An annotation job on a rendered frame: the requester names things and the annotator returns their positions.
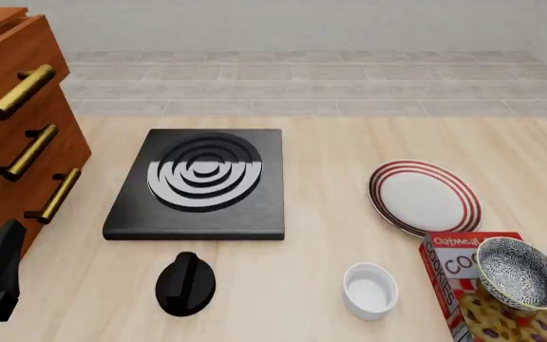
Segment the black white patterned bowl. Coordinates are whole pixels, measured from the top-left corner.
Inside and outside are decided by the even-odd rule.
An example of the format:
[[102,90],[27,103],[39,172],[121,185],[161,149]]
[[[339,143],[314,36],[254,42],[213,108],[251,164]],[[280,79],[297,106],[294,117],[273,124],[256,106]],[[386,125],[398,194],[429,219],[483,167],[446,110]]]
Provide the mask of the black white patterned bowl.
[[522,311],[547,310],[547,256],[510,237],[483,241],[476,253],[482,287],[497,301]]

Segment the printed cookies box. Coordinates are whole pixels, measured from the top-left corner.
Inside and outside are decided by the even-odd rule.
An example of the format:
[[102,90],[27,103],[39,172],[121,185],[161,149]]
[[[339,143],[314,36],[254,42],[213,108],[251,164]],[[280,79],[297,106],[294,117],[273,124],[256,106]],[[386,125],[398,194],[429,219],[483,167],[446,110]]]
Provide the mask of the printed cookies box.
[[481,285],[477,248],[518,233],[430,233],[419,252],[454,342],[547,342],[547,310],[515,310]]

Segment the white plate with red rings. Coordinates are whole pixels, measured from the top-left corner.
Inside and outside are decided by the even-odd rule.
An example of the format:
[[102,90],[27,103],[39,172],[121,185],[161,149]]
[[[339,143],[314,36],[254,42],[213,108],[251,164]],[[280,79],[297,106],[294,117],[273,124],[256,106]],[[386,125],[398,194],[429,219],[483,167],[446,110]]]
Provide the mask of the white plate with red rings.
[[418,238],[428,233],[471,233],[483,222],[473,187],[428,161],[380,164],[369,177],[368,198],[383,219]]

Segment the flat black stove plate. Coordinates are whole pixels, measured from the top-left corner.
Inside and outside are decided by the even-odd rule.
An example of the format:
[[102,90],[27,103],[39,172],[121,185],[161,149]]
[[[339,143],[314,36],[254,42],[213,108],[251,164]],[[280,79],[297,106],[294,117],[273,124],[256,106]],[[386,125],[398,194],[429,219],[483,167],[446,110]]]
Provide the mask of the flat black stove plate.
[[104,222],[107,240],[281,240],[282,131],[152,129]]

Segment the round black stove knob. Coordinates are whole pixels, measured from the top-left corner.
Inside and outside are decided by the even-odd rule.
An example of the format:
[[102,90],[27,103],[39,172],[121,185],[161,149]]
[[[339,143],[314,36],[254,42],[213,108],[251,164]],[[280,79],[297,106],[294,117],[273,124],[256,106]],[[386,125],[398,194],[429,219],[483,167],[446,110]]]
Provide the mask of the round black stove knob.
[[160,273],[155,295],[160,307],[175,317],[194,315],[210,303],[216,292],[212,267],[195,253],[181,252]]

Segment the small white ramekin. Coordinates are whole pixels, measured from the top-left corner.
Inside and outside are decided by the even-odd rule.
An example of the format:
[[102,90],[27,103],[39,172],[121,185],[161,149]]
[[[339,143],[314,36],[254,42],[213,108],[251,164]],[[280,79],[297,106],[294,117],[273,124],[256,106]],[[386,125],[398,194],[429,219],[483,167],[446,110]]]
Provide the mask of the small white ramekin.
[[384,267],[361,262],[345,272],[342,297],[347,310],[356,318],[379,321],[395,307],[399,289],[395,278]]

